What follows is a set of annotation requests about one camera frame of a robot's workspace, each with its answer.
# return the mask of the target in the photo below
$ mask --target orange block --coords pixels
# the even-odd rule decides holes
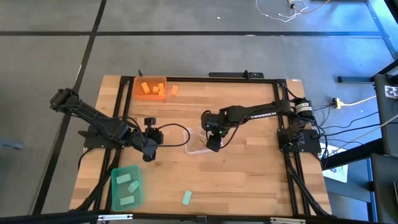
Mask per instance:
[[[158,86],[154,86],[153,89],[152,89],[152,91],[153,91],[154,93],[158,93],[158,92],[159,92],[159,87],[158,87]]]
[[[142,89],[144,90],[145,94],[150,93],[148,84],[146,82],[141,83]]]
[[[159,83],[157,86],[159,86],[159,91],[163,91],[163,92],[164,92],[164,85],[163,85],[163,83]]]
[[[178,86],[174,85],[174,86],[172,87],[171,95],[177,96],[177,90],[178,90]]]

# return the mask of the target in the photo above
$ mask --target green container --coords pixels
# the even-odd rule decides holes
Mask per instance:
[[[124,174],[130,174],[132,180],[125,182],[123,184],[117,184],[116,178]],[[133,193],[130,193],[127,188],[135,180],[138,180],[139,187]],[[115,212],[130,210],[142,205],[143,192],[142,192],[141,171],[139,170],[137,165],[113,169],[111,174],[111,181],[112,181],[112,209]],[[134,196],[135,202],[127,205],[120,205],[120,199],[129,196]]]

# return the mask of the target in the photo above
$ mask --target concrete floor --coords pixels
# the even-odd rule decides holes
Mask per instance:
[[[310,8],[319,5],[307,3]],[[2,0],[0,30],[91,30],[99,5],[99,0]],[[288,13],[280,1],[259,0],[259,6],[270,15]],[[377,31],[377,27],[364,3],[334,2],[282,23],[259,15],[254,1],[115,0],[108,1],[99,30]],[[0,37],[0,137],[25,147],[0,150],[0,217],[29,212],[61,120],[49,109],[49,100],[58,88],[73,86],[87,41],[87,37]],[[373,86],[339,85],[337,76],[368,77],[391,62],[378,37],[97,37],[80,96],[94,105],[103,75],[137,75],[138,69],[144,75],[166,76],[249,70],[267,78],[303,80],[305,94],[315,106],[333,97],[349,103],[374,95]],[[375,111],[376,100],[331,110],[325,126],[348,124]],[[317,113],[319,122],[325,112]],[[353,127],[377,122],[373,116]],[[70,123],[45,213],[68,209],[83,145],[77,131],[87,126],[75,118]],[[350,140],[361,133],[336,138]],[[360,141],[380,135],[375,132]],[[346,215],[333,204],[332,210]]]

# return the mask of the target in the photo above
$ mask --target wooden table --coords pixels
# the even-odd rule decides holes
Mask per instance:
[[[96,109],[108,116],[113,113],[119,81],[119,76],[103,78]],[[301,81],[287,83],[293,93],[303,96]],[[231,105],[254,106],[275,100],[272,85],[263,83],[168,82],[167,93],[172,85],[179,86],[178,94],[165,101],[137,101],[133,97],[129,116],[137,118],[141,127],[145,117],[153,116],[157,118],[156,126],[179,123],[194,128],[200,127],[205,110],[218,113],[220,108]],[[137,164],[142,170],[144,203],[132,212],[291,216],[285,164],[277,143],[278,127],[276,116],[249,121],[239,127],[231,144],[219,153],[189,155],[183,146],[162,147],[157,150],[156,160],[149,163],[132,147],[123,149],[119,166]],[[162,131],[164,144],[184,142],[179,127]],[[318,159],[307,153],[300,155],[309,191],[331,213]],[[83,158],[70,208],[79,206],[97,184],[103,156],[104,149],[94,149]],[[104,208],[108,186],[104,187],[100,208]],[[186,190],[193,192],[189,206],[181,203]],[[303,213],[297,186],[296,196]]]

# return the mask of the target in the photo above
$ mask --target orange container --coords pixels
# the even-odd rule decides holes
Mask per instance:
[[[141,83],[144,82],[147,83],[150,89],[150,93],[148,94],[145,94],[145,91],[141,86]],[[160,83],[163,83],[166,90],[166,77],[135,77],[134,84],[132,86],[132,95],[137,100],[165,100],[166,94],[159,95],[152,91],[154,87],[159,86]]]

